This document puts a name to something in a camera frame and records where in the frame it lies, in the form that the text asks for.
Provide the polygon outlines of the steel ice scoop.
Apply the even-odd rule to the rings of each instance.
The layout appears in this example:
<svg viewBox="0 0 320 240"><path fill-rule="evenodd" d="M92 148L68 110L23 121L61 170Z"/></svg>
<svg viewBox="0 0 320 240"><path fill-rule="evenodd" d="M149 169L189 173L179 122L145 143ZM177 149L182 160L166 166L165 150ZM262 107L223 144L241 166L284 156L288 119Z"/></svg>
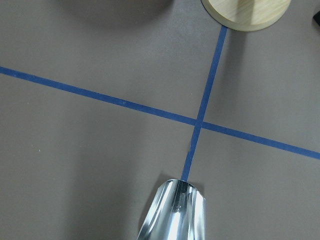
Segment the steel ice scoop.
<svg viewBox="0 0 320 240"><path fill-rule="evenodd" d="M206 239L205 197L187 181L167 180L157 189L137 239Z"/></svg>

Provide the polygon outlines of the wooden cup stand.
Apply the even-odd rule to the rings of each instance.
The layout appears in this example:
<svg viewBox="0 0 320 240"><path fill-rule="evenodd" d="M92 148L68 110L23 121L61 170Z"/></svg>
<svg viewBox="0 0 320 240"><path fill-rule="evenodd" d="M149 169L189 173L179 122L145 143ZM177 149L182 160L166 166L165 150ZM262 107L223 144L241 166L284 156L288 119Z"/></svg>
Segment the wooden cup stand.
<svg viewBox="0 0 320 240"><path fill-rule="evenodd" d="M236 31L268 28L287 11L290 0L203 0L205 10L221 25Z"/></svg>

